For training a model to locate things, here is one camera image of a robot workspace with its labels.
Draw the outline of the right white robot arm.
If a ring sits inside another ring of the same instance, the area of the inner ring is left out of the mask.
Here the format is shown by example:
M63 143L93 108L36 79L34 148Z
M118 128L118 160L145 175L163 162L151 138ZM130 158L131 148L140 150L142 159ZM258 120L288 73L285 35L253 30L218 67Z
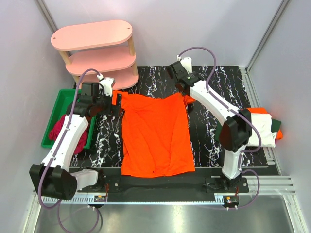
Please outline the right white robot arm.
M219 141L225 157L215 186L228 190L241 180L241 157L253 132L259 140L258 149L261 148L261 136L252 124L250 111L241 110L221 97L201 75L192 72L190 62L176 61L167 67L167 72L179 91L201 103L222 125Z

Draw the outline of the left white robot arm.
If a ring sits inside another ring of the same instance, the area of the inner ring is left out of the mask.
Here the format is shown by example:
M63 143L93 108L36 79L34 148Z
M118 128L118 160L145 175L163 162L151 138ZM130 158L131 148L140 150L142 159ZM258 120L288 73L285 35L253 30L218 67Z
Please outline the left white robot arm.
M78 190L99 182L99 172L84 168L70 173L69 167L78 142L97 114L110 115L121 104L117 96L112 103L113 78L103 78L98 83L84 82L75 91L73 102L68 106L62 129L41 164L33 164L29 174L39 197L71 200Z

